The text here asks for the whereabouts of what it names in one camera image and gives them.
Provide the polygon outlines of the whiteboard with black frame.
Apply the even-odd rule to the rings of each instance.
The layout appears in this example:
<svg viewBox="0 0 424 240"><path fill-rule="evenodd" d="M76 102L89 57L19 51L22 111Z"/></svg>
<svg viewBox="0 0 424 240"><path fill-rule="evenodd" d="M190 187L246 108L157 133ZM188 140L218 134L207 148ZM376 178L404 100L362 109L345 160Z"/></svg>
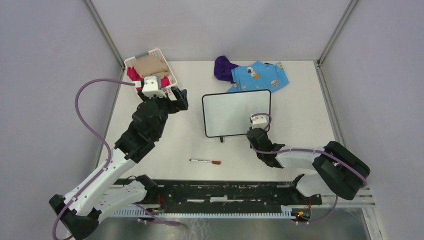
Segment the whiteboard with black frame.
<svg viewBox="0 0 424 240"><path fill-rule="evenodd" d="M252 129L251 115L265 115L271 125L272 94L269 90L205 94L201 98L204 133L208 138L246 135Z"/></svg>

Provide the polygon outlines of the marker pen white barrel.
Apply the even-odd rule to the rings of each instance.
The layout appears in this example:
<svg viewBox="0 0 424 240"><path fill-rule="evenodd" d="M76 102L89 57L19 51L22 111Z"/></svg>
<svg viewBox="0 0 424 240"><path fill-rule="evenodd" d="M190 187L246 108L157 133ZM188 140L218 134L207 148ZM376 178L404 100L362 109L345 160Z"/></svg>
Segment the marker pen white barrel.
<svg viewBox="0 0 424 240"><path fill-rule="evenodd" d="M222 163L221 161L217 161L217 160L205 160L205 159L194 159L194 158L191 158L189 161L196 162L196 163L208 163L213 165L220 165Z"/></svg>

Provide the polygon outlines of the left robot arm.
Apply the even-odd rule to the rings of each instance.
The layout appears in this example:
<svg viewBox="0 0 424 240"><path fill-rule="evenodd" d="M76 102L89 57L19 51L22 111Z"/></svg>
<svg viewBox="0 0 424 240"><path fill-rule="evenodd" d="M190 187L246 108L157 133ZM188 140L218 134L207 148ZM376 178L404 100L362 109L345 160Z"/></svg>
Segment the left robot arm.
<svg viewBox="0 0 424 240"><path fill-rule="evenodd" d="M71 238L83 240L116 211L141 201L151 204L156 200L158 185L145 174L113 193L106 191L155 147L168 116L188 109L186 89L173 86L170 93L175 99L167 94L148 97L141 91L138 93L142 103L132 114L128 129L115 143L111 156L72 191L55 194L49 200L57 214L55 226L62 223Z"/></svg>

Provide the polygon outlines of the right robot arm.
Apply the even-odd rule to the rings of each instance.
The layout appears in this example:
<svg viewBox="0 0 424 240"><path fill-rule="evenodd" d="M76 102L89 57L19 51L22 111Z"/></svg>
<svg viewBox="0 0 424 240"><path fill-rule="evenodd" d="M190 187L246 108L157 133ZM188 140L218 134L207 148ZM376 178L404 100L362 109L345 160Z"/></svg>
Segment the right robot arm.
<svg viewBox="0 0 424 240"><path fill-rule="evenodd" d="M337 141L323 147L300 148L273 143L262 128L250 129L246 137L256 156L271 168L295 168L314 171L299 175L289 189L289 199L302 204L316 194L335 194L353 200L367 185L368 165Z"/></svg>

